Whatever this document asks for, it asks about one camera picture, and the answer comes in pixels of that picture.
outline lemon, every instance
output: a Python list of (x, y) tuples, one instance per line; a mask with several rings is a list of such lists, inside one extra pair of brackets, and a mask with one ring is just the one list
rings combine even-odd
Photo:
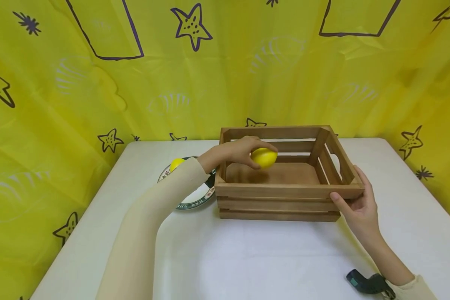
[(173, 172), (177, 167), (178, 167), (178, 165), (180, 165), (181, 163), (183, 163), (185, 160), (183, 159), (183, 158), (177, 158), (177, 159), (174, 159), (173, 161), (172, 161), (172, 163), (170, 164), (170, 171), (171, 172)]
[(267, 148), (258, 148), (251, 154), (251, 159), (260, 165), (262, 169), (269, 168), (277, 159), (278, 153)]

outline beige sleeve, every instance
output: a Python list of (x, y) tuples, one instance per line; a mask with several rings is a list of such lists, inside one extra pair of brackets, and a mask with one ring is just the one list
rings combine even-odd
[(398, 287), (387, 280), (387, 284), (395, 291), (396, 300), (437, 300), (424, 279), (417, 275), (406, 285)]
[(133, 203), (115, 238), (96, 300), (152, 300), (158, 228), (207, 179), (202, 165), (188, 158)]

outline person's right hand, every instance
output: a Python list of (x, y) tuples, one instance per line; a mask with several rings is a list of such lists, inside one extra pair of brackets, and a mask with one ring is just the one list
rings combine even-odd
[(377, 203), (367, 176), (359, 167), (356, 165), (354, 167), (365, 186), (363, 195), (358, 199), (346, 202), (342, 196), (333, 192), (330, 193), (330, 198), (342, 212), (348, 227), (360, 242), (374, 240), (381, 237), (378, 226)]

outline yellow fabric curtain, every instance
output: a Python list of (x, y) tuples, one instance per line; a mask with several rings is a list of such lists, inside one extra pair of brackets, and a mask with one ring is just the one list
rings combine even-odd
[(450, 213), (450, 0), (0, 1), (0, 299), (127, 143), (267, 124), (385, 138)]

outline wrist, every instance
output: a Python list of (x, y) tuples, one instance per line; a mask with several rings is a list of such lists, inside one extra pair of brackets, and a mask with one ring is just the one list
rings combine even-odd
[(364, 248), (386, 245), (386, 241), (379, 230), (360, 231), (358, 233), (354, 232), (354, 234)]
[(205, 173), (210, 173), (219, 164), (226, 161), (227, 153), (223, 145), (224, 144), (213, 146), (207, 152), (197, 158), (197, 161), (202, 165)]

